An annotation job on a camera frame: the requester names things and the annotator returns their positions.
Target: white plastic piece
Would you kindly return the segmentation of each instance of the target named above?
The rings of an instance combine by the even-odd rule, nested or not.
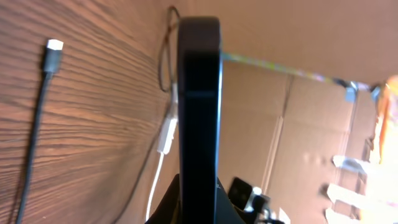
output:
[[[397,208],[387,205],[374,198],[357,194],[335,184],[329,184],[326,194],[333,203],[340,201],[362,210],[369,210],[372,212],[383,211],[384,213],[389,213],[391,215],[398,213]]]
[[[359,220],[336,213],[331,208],[326,209],[325,217],[329,224],[360,224]]]
[[[254,211],[253,207],[251,206],[252,201],[256,195],[260,195],[260,194],[261,194],[261,188],[259,188],[259,187],[252,188],[251,194],[249,196],[249,200],[246,203],[245,208],[243,209],[245,212],[253,212]]]
[[[351,81],[350,83],[351,83],[351,86],[352,86],[355,90],[358,89],[358,86],[356,85],[356,82]]]
[[[284,222],[285,224],[290,224],[290,218],[287,216],[282,208],[279,208],[279,220]]]
[[[273,219],[273,220],[277,219],[276,213],[275,212],[271,212],[270,218]]]
[[[178,88],[177,83],[172,84],[172,102],[178,103]]]
[[[398,170],[391,167],[387,168],[380,164],[372,164],[359,159],[345,156],[334,156],[333,163],[337,168],[358,172],[365,175],[377,175],[389,178],[397,178]]]
[[[152,183],[152,187],[150,188],[150,193],[149,193],[149,198],[148,198],[148,205],[147,205],[147,213],[145,215],[145,222],[148,221],[148,219],[149,219],[150,205],[152,204],[152,198],[154,197],[157,179],[159,178],[160,170],[161,170],[162,164],[163,164],[163,158],[164,158],[164,154],[160,153],[159,164],[157,165],[157,170],[156,170],[154,182]]]
[[[369,85],[365,83],[357,83],[357,84],[358,84],[358,90],[368,91],[370,89]]]
[[[177,127],[178,118],[167,117],[162,125],[160,131],[159,144],[157,151],[167,155],[172,147],[172,141],[174,138],[175,128]]]
[[[51,50],[62,50],[63,42],[61,40],[51,39],[47,42],[47,48]]]

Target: cable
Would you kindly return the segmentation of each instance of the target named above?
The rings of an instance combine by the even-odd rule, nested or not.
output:
[[[154,178],[154,182],[152,183],[152,188],[150,189],[149,199],[148,199],[148,206],[147,206],[147,213],[145,216],[145,222],[149,219],[149,212],[150,212],[150,205],[152,203],[152,198],[154,197],[154,192],[156,188],[157,179],[159,179],[160,170],[162,169],[164,153],[160,153],[159,163],[157,165],[157,170]]]
[[[172,14],[173,13],[177,17],[177,22],[174,23],[174,24],[171,24],[171,22],[172,22]],[[166,113],[165,113],[165,116],[163,117],[162,123],[164,123],[164,121],[167,119],[167,117],[168,117],[167,115],[170,112],[170,110],[172,109],[172,100],[173,99],[172,99],[172,94],[171,94],[171,88],[172,88],[172,82],[174,80],[174,77],[172,75],[173,72],[172,72],[172,64],[171,64],[171,52],[170,52],[169,36],[170,36],[170,33],[172,31],[174,31],[178,27],[179,20],[180,20],[180,13],[178,12],[178,9],[175,6],[170,6],[167,9],[167,31],[166,31],[166,34],[165,34],[163,40],[162,40],[162,45],[160,46],[159,58],[158,58],[159,61],[158,61],[158,66],[157,66],[157,75],[158,75],[158,81],[159,81],[159,88],[164,93],[170,93],[170,103],[168,104],[168,107],[166,109]],[[162,72],[163,56],[164,56],[164,51],[165,50],[166,50],[167,57],[168,57],[168,59],[167,59],[167,67],[168,67],[169,75],[170,75],[169,76],[170,86],[167,87],[167,88],[164,88],[164,86],[163,86],[163,76],[164,76],[164,74]],[[134,196],[134,194],[136,192],[136,189],[137,189],[137,186],[138,186],[138,182],[141,179],[141,177],[142,177],[142,175],[144,173],[144,169],[147,166],[147,163],[148,163],[148,160],[149,160],[149,156],[150,156],[150,152],[151,152],[152,148],[154,147],[155,141],[158,139],[161,130],[162,130],[162,125],[159,127],[159,129],[157,130],[157,132],[155,134],[155,137],[151,141],[151,144],[150,144],[149,149],[147,151],[146,157],[144,159],[144,163],[141,166],[141,169],[140,169],[140,171],[138,173],[138,176],[137,176],[137,179],[136,179],[136,183],[134,184],[134,186],[133,186],[133,188],[131,190],[131,193],[129,195],[129,198],[128,198],[126,204],[124,204],[121,212],[113,220],[112,224],[116,224],[120,220],[120,218],[122,217],[123,213],[127,210],[128,206],[129,206],[129,204],[130,204],[130,202],[131,202],[131,200],[132,200],[132,198],[133,198],[133,196]]]
[[[254,65],[257,67],[265,68],[265,69],[276,71],[276,72],[282,72],[282,73],[286,73],[286,74],[293,75],[293,76],[309,78],[311,80],[315,80],[318,82],[334,83],[337,85],[341,85],[344,88],[353,87],[356,90],[363,90],[363,91],[371,91],[372,90],[372,88],[365,83],[354,82],[354,81],[345,81],[340,78],[326,77],[319,73],[306,72],[303,70],[286,67],[284,65],[280,65],[280,64],[265,61],[265,60],[258,60],[255,58],[249,58],[249,57],[245,57],[242,55],[236,55],[236,54],[229,54],[226,52],[223,52],[222,57],[223,57],[223,60],[229,60],[232,62],[239,62],[239,63],[248,64],[248,65]]]
[[[172,13],[174,12],[175,16],[177,17],[177,22],[172,24]],[[167,31],[166,34],[164,35],[162,45],[160,46],[160,51],[159,51],[159,63],[157,65],[157,74],[158,74],[158,79],[159,79],[159,88],[164,92],[168,93],[171,90],[171,84],[173,82],[173,71],[172,71],[172,63],[171,63],[171,51],[170,51],[170,33],[175,30],[178,27],[178,22],[180,20],[180,13],[178,12],[177,8],[174,6],[170,6],[167,9]],[[163,56],[164,56],[164,51],[166,51],[167,54],[167,68],[169,70],[169,82],[170,86],[167,88],[164,88],[163,86],[163,70],[162,70],[162,65],[163,65]]]
[[[24,188],[22,189],[21,201],[19,204],[16,224],[22,223],[22,219],[24,217],[25,205],[27,201],[27,196],[29,194],[30,180],[32,178],[36,142],[37,142],[37,136],[39,135],[40,131],[40,120],[42,117],[45,94],[47,92],[47,87],[50,85],[50,81],[53,74],[58,72],[61,54],[62,54],[62,47],[63,47],[63,42],[59,40],[52,39],[47,42],[47,48],[43,63],[44,77],[40,87],[39,97],[37,99],[36,110],[32,124],[32,131],[30,132],[29,147],[25,162]]]

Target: black cable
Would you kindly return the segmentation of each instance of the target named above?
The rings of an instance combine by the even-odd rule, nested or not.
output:
[[[172,14],[175,14],[177,17],[177,22],[172,24]],[[180,13],[178,12],[177,8],[174,6],[170,6],[167,9],[167,31],[166,34],[164,35],[162,45],[160,46],[159,50],[159,62],[157,65],[157,75],[159,78],[159,88],[164,92],[168,93],[171,90],[171,84],[174,79],[173,71],[172,71],[172,63],[171,63],[171,51],[170,51],[170,34],[173,30],[175,30],[178,27],[178,22],[180,20]],[[169,70],[169,82],[170,86],[167,88],[164,88],[163,86],[163,70],[162,70],[162,65],[163,65],[163,56],[164,56],[164,51],[166,51],[167,54],[167,68]]]
[[[174,14],[175,14],[176,17],[177,17],[177,22],[174,23],[174,24],[171,24],[173,12],[174,12]],[[172,63],[171,63],[171,52],[170,52],[170,41],[169,41],[169,37],[170,37],[170,33],[178,27],[178,22],[179,22],[179,20],[180,20],[180,13],[178,12],[177,8],[176,8],[175,6],[170,6],[170,7],[167,9],[167,31],[166,31],[166,34],[165,34],[163,40],[162,40],[162,45],[160,46],[160,50],[159,50],[159,62],[158,62],[158,65],[157,65],[157,75],[158,75],[158,79],[159,79],[159,88],[160,88],[164,93],[170,93],[170,91],[171,91],[171,84],[172,84],[172,82],[173,82],[173,80],[174,80],[174,76],[172,75],[172,74],[173,74],[173,71],[172,71]],[[167,67],[168,67],[168,70],[169,70],[169,80],[170,80],[170,86],[167,87],[167,88],[164,88],[164,86],[163,86],[163,75],[164,75],[164,74],[163,74],[163,72],[162,72],[163,54],[164,54],[164,51],[165,51],[165,50],[166,50],[166,53],[167,53]],[[166,117],[167,117],[167,114],[168,114],[168,112],[170,111],[170,108],[171,108],[171,105],[172,105],[172,101],[171,101],[171,100],[172,100],[172,99],[171,99],[171,94],[170,94],[170,102],[169,102],[169,104],[168,104],[168,106],[167,106],[167,109],[166,109],[165,115],[164,115],[164,117],[163,117],[162,123],[165,121],[165,119],[166,119]],[[148,149],[147,154],[146,154],[145,159],[144,159],[144,163],[143,163],[143,165],[141,166],[141,169],[140,169],[140,171],[139,171],[139,173],[138,173],[136,182],[135,182],[135,184],[134,184],[134,186],[133,186],[133,188],[132,188],[132,190],[131,190],[131,193],[130,193],[130,195],[129,195],[129,198],[128,198],[127,202],[124,204],[124,206],[123,206],[121,212],[120,212],[119,215],[114,219],[114,221],[112,222],[112,224],[116,224],[116,223],[120,220],[120,218],[123,216],[124,212],[127,210],[128,206],[130,205],[130,202],[131,202],[131,200],[132,200],[132,198],[133,198],[133,196],[134,196],[134,193],[136,192],[136,189],[137,189],[139,180],[141,179],[141,177],[142,177],[142,175],[143,175],[143,173],[144,173],[144,170],[145,170],[145,168],[146,168],[146,166],[147,166],[147,163],[148,163],[148,160],[149,160],[149,156],[150,156],[150,152],[151,152],[152,148],[154,147],[154,145],[155,145],[155,143],[156,143],[156,140],[157,140],[158,137],[159,137],[159,134],[160,134],[161,129],[162,129],[162,125],[159,126],[159,129],[156,131],[155,136],[153,137],[152,141],[150,142],[149,149]]]
[[[44,77],[41,83],[39,97],[37,98],[36,110],[34,113],[34,120],[32,123],[32,131],[30,132],[29,147],[25,162],[24,187],[21,193],[21,201],[19,204],[16,224],[22,223],[22,219],[24,217],[25,205],[27,201],[27,196],[29,194],[30,180],[32,178],[37,136],[39,135],[40,131],[40,120],[42,117],[45,94],[47,92],[48,86],[50,85],[53,74],[58,72],[62,47],[63,47],[63,42],[59,40],[49,40],[47,44],[47,49],[46,49],[47,51],[43,62]]]

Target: cardboard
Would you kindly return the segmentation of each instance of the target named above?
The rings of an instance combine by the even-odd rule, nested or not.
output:
[[[398,70],[396,4],[189,1],[193,15],[219,17],[226,52],[368,84]]]
[[[223,66],[218,177],[226,190],[235,176],[261,187],[280,131],[287,75],[232,62]]]
[[[218,177],[228,191],[233,177],[261,187],[271,208],[283,209],[292,223],[325,223],[324,211],[348,217],[351,206],[322,194],[328,183],[363,191],[358,175],[334,167],[334,155],[362,159],[374,128],[374,103],[368,93],[345,101],[334,84],[294,78],[224,63]],[[178,136],[165,156],[155,191],[155,209],[178,170]]]

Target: white cable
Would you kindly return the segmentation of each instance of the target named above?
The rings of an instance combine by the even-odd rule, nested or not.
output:
[[[157,165],[157,170],[156,170],[154,182],[152,184],[152,188],[150,189],[150,194],[149,194],[149,198],[148,198],[148,206],[147,206],[147,213],[146,213],[146,216],[145,216],[145,222],[148,221],[148,219],[149,219],[150,205],[152,203],[152,198],[154,197],[154,192],[155,192],[157,179],[159,178],[160,170],[162,168],[163,158],[164,158],[164,154],[160,153],[159,164]]]

